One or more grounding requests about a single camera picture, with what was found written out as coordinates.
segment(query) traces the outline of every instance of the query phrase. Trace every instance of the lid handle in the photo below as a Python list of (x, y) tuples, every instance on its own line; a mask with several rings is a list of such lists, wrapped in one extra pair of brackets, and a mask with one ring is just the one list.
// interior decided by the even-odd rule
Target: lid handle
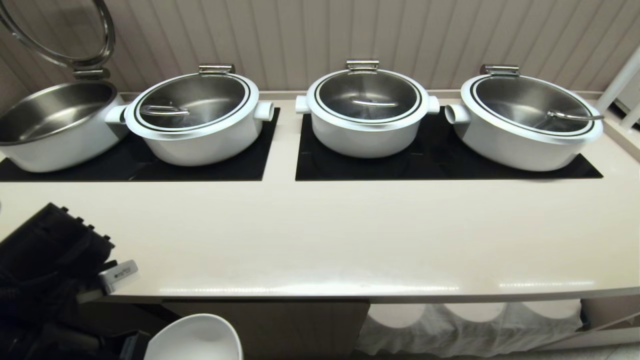
[(347, 69), (350, 71), (356, 70), (369, 70), (376, 71), (378, 69), (378, 65), (380, 65), (379, 60), (365, 60), (365, 59), (349, 59), (347, 60)]
[(480, 75), (519, 76), (520, 67), (518, 65), (483, 64), (480, 67)]
[(74, 70), (74, 79), (76, 80), (99, 80), (108, 79), (111, 76), (109, 69), (101, 67), (92, 70)]
[(604, 119), (604, 115), (595, 115), (595, 116), (569, 115), (569, 114), (561, 113), (560, 111), (556, 111), (556, 110), (549, 110), (549, 112), (547, 112), (547, 117), (563, 119), (563, 120), (578, 120), (578, 121), (596, 121), (596, 120)]
[(177, 106), (144, 105), (140, 108), (140, 113), (151, 116), (181, 116), (189, 115), (189, 109)]
[(234, 64), (200, 64), (198, 72), (206, 74), (235, 74), (236, 66)]
[(398, 106), (397, 102), (377, 102), (371, 99), (367, 99), (365, 97), (357, 97), (357, 96), (350, 97), (349, 101), (351, 101), (356, 105), (375, 106), (379, 108), (395, 108), (396, 106)]

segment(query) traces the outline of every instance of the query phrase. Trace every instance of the side handle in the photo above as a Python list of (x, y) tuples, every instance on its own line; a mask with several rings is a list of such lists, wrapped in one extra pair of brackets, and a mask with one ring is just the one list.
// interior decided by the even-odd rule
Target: side handle
[(444, 108), (444, 115), (451, 125), (467, 124), (471, 122), (471, 114), (464, 105), (453, 104)]
[(124, 125), (124, 111), (127, 109), (128, 105), (118, 105), (114, 106), (109, 112), (107, 116), (104, 117), (104, 122), (109, 125)]
[(253, 117), (263, 121), (273, 120), (274, 106), (271, 101), (259, 101), (253, 111)]
[(429, 96), (429, 106), (427, 107), (428, 114), (439, 114), (440, 113), (440, 101), (437, 97), (430, 95)]
[(311, 109), (309, 109), (309, 105), (307, 102), (307, 97), (298, 95), (296, 96), (296, 113), (298, 114), (310, 114)]

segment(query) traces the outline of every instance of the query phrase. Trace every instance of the countertop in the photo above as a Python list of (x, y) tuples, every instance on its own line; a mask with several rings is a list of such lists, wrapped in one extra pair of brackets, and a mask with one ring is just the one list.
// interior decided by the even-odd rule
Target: countertop
[(0, 183), (0, 239), (68, 207), (137, 262), (115, 300), (640, 293), (640, 165), (607, 135), (582, 152), (603, 179), (296, 182), (301, 115), (276, 105), (262, 181)]

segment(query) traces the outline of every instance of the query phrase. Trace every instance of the white wall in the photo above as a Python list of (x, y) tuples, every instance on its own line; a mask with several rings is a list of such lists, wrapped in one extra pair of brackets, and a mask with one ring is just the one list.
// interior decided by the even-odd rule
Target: white wall
[[(88, 34), (98, 28), (79, 20), (88, 0), (12, 1), (43, 41), (95, 45)], [(118, 35), (108, 68), (121, 91), (194, 72), (200, 62), (235, 63), (263, 90), (301, 90), (346, 58), (379, 58), (428, 88), (458, 88), (482, 63), (515, 63), (573, 90), (603, 90), (640, 44), (639, 0), (106, 2)], [(7, 31), (0, 52), (29, 91), (72, 79)]]

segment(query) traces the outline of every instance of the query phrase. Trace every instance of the black induction cooktop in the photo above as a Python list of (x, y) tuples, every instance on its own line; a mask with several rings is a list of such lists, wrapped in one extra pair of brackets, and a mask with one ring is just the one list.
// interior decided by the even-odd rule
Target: black induction cooktop
[(313, 134), (311, 116), (302, 122), (297, 181), (457, 180), (457, 179), (589, 179), (602, 174), (581, 154), (562, 169), (518, 170), (482, 157), (467, 147), (444, 117), (422, 119), (416, 139), (398, 154), (357, 159), (324, 146)]
[(145, 141), (129, 134), (104, 154), (60, 171), (34, 174), (11, 160), (0, 162), (0, 181), (260, 181), (280, 109), (262, 125), (258, 139), (233, 158), (201, 167), (178, 167), (158, 159)]

